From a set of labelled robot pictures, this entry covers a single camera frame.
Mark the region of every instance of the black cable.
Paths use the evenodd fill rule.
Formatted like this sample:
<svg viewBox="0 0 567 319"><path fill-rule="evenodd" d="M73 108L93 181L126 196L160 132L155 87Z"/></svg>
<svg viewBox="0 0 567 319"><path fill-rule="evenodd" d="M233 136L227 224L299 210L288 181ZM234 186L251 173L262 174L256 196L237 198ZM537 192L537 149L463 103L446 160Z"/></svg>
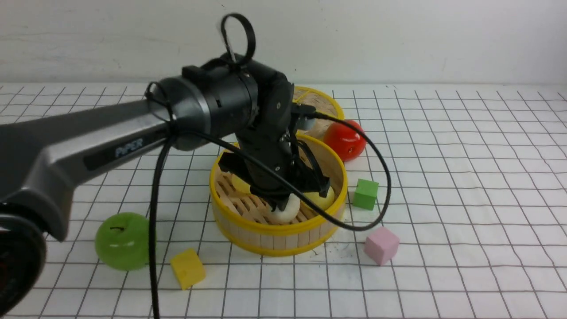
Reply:
<svg viewBox="0 0 567 319"><path fill-rule="evenodd" d="M342 120L338 120L335 119L333 117L327 116L325 114L321 114L321 113L316 113L315 115L313 115L313 117L318 117L318 118L322 118L322 119L329 119L331 121L336 121L338 123L343 124L344 121ZM254 165L258 166L258 168L260 168L261 170L263 170L265 173L267 173L268 175L270 175L272 178L274 178L275 180L277 180L278 182L280 182L287 190L289 190L290 192L292 192L293 194L295 194L297 197L299 197L301 199L301 201L303 201L307 206L309 206L311 209L313 209L317 214L321 215L323 218L325 218L326 220L328 220L329 222L339 226L340 228L344 228L347 230L353 230L356 232L361 232L364 230L369 230L372 229L374 226L378 225L382 219L384 218L384 214L386 213L386 209L388 208L388 205L390 203L390 194L392 191L392 186L391 186L391 177L390 177L390 171L388 170L388 167L386 166L386 162L384 160L384 158L382 157L382 155L380 154L380 151L376 148L376 146L372 143L372 141L364 134L364 132L362 132L360 129L352 126L349 123L344 123L346 126L348 126L349 128L355 130L358 134L360 134L372 147L372 149L374 149L374 152L376 152L376 155L378 156L378 158L380 159L380 162L382 163L382 165L384 166L384 171L386 173L386 180L388 182L388 186L386 189L386 199L384 201L384 204L382 206L382 210L380 211L380 214L378 215L378 217L371 223L365 225L365 226L353 226L353 225L349 225L346 224L336 218L334 218L333 216L327 214L325 212L325 210L321 209L319 206L317 206L315 203L313 203L309 198L307 198L300 190L298 190L295 186L293 186L292 184L290 184L288 181L286 181L283 177L279 176L278 174L276 174L275 171L273 171L272 169L270 169L269 167L267 167L265 164L263 164L262 162L260 162L259 160L255 159L254 157L248 155L247 153L245 153L244 151L242 151L241 149L237 148L236 146L227 143L219 138L201 133L201 132L196 132L196 131L184 131L182 133L188 133L188 134L193 134L196 135L204 140L207 140L209 142L212 142L214 144L217 144L223 148L228 149L229 151L235 153L238 156L243 157L244 159L246 159L247 161L250 161L251 163L253 163Z"/></svg>
<svg viewBox="0 0 567 319"><path fill-rule="evenodd" d="M317 163L317 159L315 158L315 155L313 155L313 152L311 151L309 146L307 146L307 143L300 141L297 138L295 139L295 143L297 144L297 146L299 146L299 148L303 150L303 154L311 164L311 176L313 176L313 178L317 180L317 185L319 187L325 185L325 176L323 175L321 166L319 166L319 163Z"/></svg>
<svg viewBox="0 0 567 319"><path fill-rule="evenodd" d="M151 88L152 88L153 86L155 86L156 88L158 88L159 92L160 92L161 95L163 96L163 100L158 99L158 98L155 97L155 93L151 91ZM167 98L167 93L166 93L166 91L164 90L163 86L162 86L159 82L152 81L152 82L150 82L150 83L147 85L147 87L146 87L146 92L143 94L143 96L144 96L148 101L155 102L155 103L157 103L157 104L159 104L159 105L161 105L161 106L163 106L163 107L165 107L165 108L167 109L168 115L169 115L169 117L170 117L169 121L166 120L166 119L164 119L164 118L162 118L161 116L159 116L159 115L157 115L157 114L154 114L154 116L157 117L158 119L160 119L160 120L166 122L166 123L169 125L170 130L171 130L173 133L175 133L175 132L176 132L176 129L177 129L177 126L176 126L177 123L176 123L176 121L175 121L175 115L174 115L173 109L171 108L170 100Z"/></svg>
<svg viewBox="0 0 567 319"><path fill-rule="evenodd" d="M166 144L159 152L158 160L155 164L154 180L151 184L151 199L150 199L150 229L148 234L148 255L150 257L150 287L151 287L151 304L153 306L154 319L159 319L159 297L158 297L158 276L156 270L156 256L155 256L155 224L158 215L158 195L159 195L159 181L162 177L163 166L165 164L167 154L170 152L171 146L177 139L176 135L170 136Z"/></svg>

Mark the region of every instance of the green cube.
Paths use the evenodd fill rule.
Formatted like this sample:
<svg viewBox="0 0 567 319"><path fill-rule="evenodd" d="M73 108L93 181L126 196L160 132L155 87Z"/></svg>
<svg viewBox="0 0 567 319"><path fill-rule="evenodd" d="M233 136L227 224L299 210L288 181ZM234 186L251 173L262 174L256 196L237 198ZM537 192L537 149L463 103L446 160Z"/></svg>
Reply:
<svg viewBox="0 0 567 319"><path fill-rule="evenodd" d="M354 191L353 205L371 211L374 209L377 196L378 183L359 178Z"/></svg>

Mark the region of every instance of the foam block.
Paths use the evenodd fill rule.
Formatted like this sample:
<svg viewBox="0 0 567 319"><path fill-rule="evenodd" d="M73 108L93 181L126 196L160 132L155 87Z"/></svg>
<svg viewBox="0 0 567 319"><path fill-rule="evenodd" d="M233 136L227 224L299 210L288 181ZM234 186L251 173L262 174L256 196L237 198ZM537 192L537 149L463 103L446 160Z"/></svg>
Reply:
<svg viewBox="0 0 567 319"><path fill-rule="evenodd" d="M366 237L364 252L377 264L383 266L397 253L400 239L386 227L380 227Z"/></svg>
<svg viewBox="0 0 567 319"><path fill-rule="evenodd" d="M205 268L193 249L171 258L171 267L183 290L205 279Z"/></svg>
<svg viewBox="0 0 567 319"><path fill-rule="evenodd" d="M353 205L369 211L374 209L378 196L378 183L359 178L354 191Z"/></svg>

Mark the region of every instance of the grid mat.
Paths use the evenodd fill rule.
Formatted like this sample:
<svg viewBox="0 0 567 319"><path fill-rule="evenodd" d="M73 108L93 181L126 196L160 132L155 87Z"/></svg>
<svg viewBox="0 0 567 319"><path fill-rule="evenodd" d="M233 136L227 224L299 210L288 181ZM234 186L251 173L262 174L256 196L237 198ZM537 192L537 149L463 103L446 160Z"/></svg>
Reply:
<svg viewBox="0 0 567 319"><path fill-rule="evenodd" d="M140 99L145 86L0 84L0 124ZM376 266L363 252L368 233L342 229L294 257L248 253L213 220L219 147L172 150L157 224L164 318L567 317L566 87L311 87L336 98L386 156L383 224L401 239L396 257ZM108 268L93 238L112 214L147 212L158 152L77 188L67 241L48 238L41 278L6 318L151 316L148 269ZM351 191L358 178L386 185L371 150L346 168ZM349 205L345 216L362 225L376 212ZM189 248L207 277L181 291L168 262Z"/></svg>

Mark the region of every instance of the robotic arm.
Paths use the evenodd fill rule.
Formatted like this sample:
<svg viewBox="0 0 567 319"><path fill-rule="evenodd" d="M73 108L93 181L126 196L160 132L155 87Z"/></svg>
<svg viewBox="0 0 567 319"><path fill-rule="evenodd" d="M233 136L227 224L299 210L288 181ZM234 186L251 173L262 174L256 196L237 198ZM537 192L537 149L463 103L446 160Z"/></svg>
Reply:
<svg viewBox="0 0 567 319"><path fill-rule="evenodd" d="M247 35L250 45L253 34ZM74 189L163 145L174 133L217 138L236 133L243 151L297 189L326 195L328 178L298 160L298 147L290 142L302 112L314 109L292 103L294 86L284 74L251 60L249 52L242 57L227 49L201 67L187 66L180 76L162 79L147 99L0 126L0 316L41 273L43 234L59 241L67 236ZM206 143L180 134L174 147L189 151ZM225 153L219 165L250 184L273 210L285 208L290 191L254 164Z"/></svg>

